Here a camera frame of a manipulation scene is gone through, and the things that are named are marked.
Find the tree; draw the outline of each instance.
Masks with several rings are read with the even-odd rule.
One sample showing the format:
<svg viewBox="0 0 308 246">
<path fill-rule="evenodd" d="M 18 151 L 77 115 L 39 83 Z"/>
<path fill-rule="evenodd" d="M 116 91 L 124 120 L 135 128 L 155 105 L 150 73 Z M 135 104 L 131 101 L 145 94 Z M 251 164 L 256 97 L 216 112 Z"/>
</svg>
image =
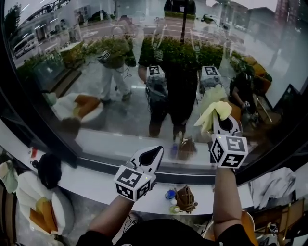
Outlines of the tree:
<svg viewBox="0 0 308 246">
<path fill-rule="evenodd" d="M 9 38 L 18 28 L 18 23 L 20 20 L 20 10 L 21 4 L 18 5 L 17 3 L 9 9 L 8 13 L 4 17 L 4 27 L 7 38 Z"/>
</svg>

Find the glass window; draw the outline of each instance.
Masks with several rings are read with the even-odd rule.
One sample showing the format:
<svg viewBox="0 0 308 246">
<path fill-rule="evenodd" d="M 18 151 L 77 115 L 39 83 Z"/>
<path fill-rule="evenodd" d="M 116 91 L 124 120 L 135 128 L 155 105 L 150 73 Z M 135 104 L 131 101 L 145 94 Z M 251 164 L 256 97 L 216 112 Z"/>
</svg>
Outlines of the glass window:
<svg viewBox="0 0 308 246">
<path fill-rule="evenodd" d="M 306 3 L 55 4 L 6 1 L 6 18 L 19 18 L 5 31 L 11 47 L 24 30 L 39 40 L 14 57 L 18 76 L 41 90 L 78 156 L 118 165 L 162 145 L 164 170 L 203 174 L 216 168 L 215 134 L 246 138 L 246 166 L 290 133 L 308 75 Z"/>
</svg>

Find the black bag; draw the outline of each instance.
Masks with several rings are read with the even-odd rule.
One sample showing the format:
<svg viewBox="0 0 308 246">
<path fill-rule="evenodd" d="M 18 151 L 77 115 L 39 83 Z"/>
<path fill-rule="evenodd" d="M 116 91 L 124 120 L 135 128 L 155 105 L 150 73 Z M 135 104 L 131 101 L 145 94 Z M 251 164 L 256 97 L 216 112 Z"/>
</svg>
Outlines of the black bag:
<svg viewBox="0 0 308 246">
<path fill-rule="evenodd" d="M 166 80 L 162 77 L 149 77 L 146 82 L 145 94 L 150 108 L 160 108 L 161 111 L 168 107 L 168 89 Z"/>
<path fill-rule="evenodd" d="M 47 189 L 53 189 L 61 179 L 61 160 L 53 154 L 44 154 L 39 161 L 31 162 L 38 170 L 38 176 Z"/>
</svg>

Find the orange object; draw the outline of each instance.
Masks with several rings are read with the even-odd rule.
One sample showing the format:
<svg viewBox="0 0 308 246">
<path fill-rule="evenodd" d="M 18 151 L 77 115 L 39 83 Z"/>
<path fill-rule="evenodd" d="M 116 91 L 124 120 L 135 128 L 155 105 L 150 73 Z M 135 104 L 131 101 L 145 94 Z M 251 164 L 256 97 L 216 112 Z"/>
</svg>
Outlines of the orange object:
<svg viewBox="0 0 308 246">
<path fill-rule="evenodd" d="M 252 217 L 249 216 L 249 214 L 246 211 L 242 211 L 242 217 L 241 217 L 242 226 L 244 227 L 244 230 L 249 237 L 250 241 L 255 245 L 258 246 L 256 237 L 255 237 L 255 229 L 254 229 L 254 223 L 252 221 Z M 215 241 L 214 231 L 213 231 L 213 224 L 208 228 L 207 232 L 203 234 L 203 238 Z"/>
<path fill-rule="evenodd" d="M 42 214 L 35 212 L 33 209 L 30 209 L 29 219 L 33 221 L 34 224 L 38 225 L 41 229 L 51 234 L 51 229 L 47 226 Z"/>
<path fill-rule="evenodd" d="M 255 70 L 255 76 L 263 77 L 266 74 L 265 69 L 259 63 L 253 65 L 253 68 Z"/>
<path fill-rule="evenodd" d="M 247 56 L 244 58 L 244 60 L 251 66 L 255 65 L 257 63 L 256 59 L 252 56 Z"/>
<path fill-rule="evenodd" d="M 48 228 L 57 232 L 57 220 L 53 212 L 52 203 L 50 201 L 43 202 L 43 216 Z"/>
<path fill-rule="evenodd" d="M 231 116 L 237 121 L 239 122 L 241 120 L 241 108 L 236 106 L 235 104 L 229 102 L 229 105 L 231 106 L 232 110 L 231 110 Z"/>
<path fill-rule="evenodd" d="M 78 116 L 82 119 L 88 113 L 92 112 L 100 104 L 100 101 L 96 97 L 79 95 L 75 99 L 78 104 Z"/>
</svg>

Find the parked car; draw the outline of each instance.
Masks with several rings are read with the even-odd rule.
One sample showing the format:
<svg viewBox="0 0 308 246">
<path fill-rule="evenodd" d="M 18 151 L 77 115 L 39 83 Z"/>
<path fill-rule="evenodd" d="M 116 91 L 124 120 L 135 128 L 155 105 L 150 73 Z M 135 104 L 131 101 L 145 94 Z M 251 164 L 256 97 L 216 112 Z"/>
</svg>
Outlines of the parked car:
<svg viewBox="0 0 308 246">
<path fill-rule="evenodd" d="M 25 37 L 13 49 L 15 58 L 19 58 L 26 54 L 29 50 L 35 47 L 37 42 L 37 38 L 33 33 Z"/>
<path fill-rule="evenodd" d="M 104 10 L 99 10 L 95 12 L 89 19 L 88 22 L 95 22 L 95 21 L 100 21 L 101 20 L 101 11 L 103 12 L 103 20 L 108 19 L 108 13 L 105 12 Z"/>
</svg>

